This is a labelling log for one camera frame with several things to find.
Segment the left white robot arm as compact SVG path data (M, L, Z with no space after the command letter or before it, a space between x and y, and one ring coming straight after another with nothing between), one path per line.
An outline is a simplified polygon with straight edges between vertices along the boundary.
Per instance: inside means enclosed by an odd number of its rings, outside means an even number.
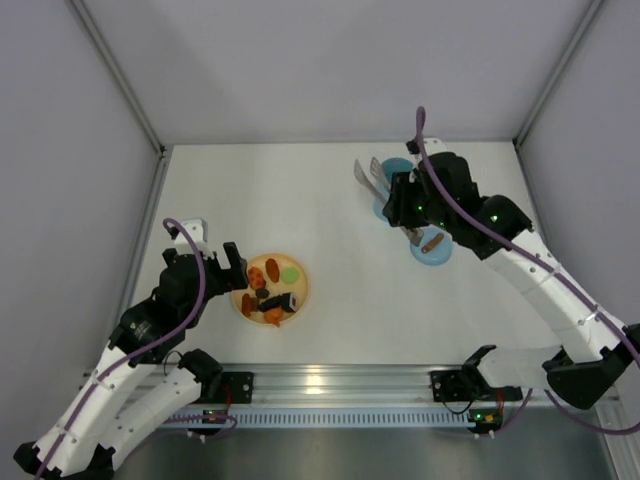
M72 404L39 440L21 444L15 462L38 479L110 479L126 458L175 412L211 400L222 366L208 353L183 353L167 377L132 405L126 403L194 327L207 302L248 285L247 262L233 242L223 246L230 266L212 253L164 251L166 263L150 297L122 315Z

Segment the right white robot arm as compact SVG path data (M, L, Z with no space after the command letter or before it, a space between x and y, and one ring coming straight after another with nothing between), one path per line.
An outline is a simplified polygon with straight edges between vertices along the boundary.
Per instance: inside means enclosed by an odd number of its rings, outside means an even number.
M512 200L481 195L464 158L441 152L430 164L392 174L382 209L388 223L444 230L509 282L557 338L547 347L482 346L464 362L465 375L474 386L547 389L590 409L638 354L639 327L600 308Z

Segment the black sushi roll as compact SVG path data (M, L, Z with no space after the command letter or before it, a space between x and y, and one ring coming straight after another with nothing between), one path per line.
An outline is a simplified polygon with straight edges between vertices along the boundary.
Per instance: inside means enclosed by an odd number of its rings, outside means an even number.
M301 303L294 292L288 292L279 296L279 306L285 313L295 313Z

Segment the spotted orange chicken wing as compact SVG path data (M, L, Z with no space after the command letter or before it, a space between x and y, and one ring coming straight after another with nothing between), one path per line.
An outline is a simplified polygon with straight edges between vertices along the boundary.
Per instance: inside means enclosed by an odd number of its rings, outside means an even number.
M249 285L253 290L259 290L266 287L266 281L260 268L251 267L248 270Z

